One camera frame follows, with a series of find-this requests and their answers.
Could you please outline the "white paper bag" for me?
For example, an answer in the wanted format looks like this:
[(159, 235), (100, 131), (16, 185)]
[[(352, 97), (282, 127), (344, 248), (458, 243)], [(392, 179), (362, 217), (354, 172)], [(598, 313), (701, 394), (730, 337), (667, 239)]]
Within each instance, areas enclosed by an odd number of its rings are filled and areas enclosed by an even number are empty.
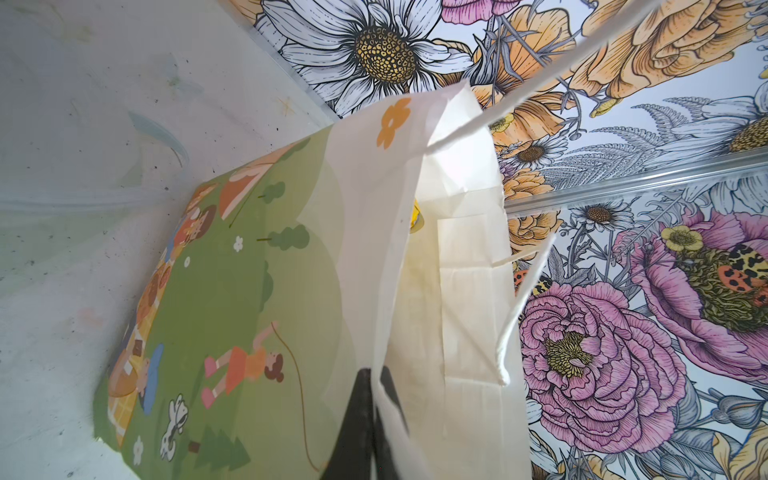
[[(576, 68), (652, 3), (265, 1), (338, 121), (197, 187), (94, 401), (142, 479), (321, 479), (362, 368), (401, 479), (527, 479), (498, 158), (566, 130)], [(414, 201), (424, 226), (410, 233)]]

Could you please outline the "clear glass bowl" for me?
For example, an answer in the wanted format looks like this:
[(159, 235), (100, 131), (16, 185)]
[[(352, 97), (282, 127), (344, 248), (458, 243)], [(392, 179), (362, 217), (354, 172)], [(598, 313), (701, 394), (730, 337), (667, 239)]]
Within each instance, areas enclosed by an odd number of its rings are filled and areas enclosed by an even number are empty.
[(179, 139), (134, 111), (9, 134), (1, 142), (2, 297), (93, 255), (129, 214), (179, 192), (189, 172)]

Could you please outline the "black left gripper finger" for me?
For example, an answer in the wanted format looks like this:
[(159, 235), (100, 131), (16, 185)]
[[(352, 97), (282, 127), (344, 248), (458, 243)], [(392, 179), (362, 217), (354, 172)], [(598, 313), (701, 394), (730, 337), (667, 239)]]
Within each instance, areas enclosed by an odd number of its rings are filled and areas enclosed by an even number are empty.
[(401, 479), (385, 427), (374, 409), (371, 369), (357, 372), (337, 440), (321, 479)]

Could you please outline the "yellow snack packet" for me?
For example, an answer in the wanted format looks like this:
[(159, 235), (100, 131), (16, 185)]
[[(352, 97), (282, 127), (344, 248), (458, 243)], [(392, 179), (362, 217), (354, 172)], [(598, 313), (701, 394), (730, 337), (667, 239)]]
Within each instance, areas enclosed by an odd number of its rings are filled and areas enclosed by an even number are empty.
[(424, 217), (422, 215), (418, 202), (414, 201), (411, 222), (410, 222), (410, 233), (414, 234), (418, 232), (420, 229), (423, 228), (423, 226), (424, 226)]

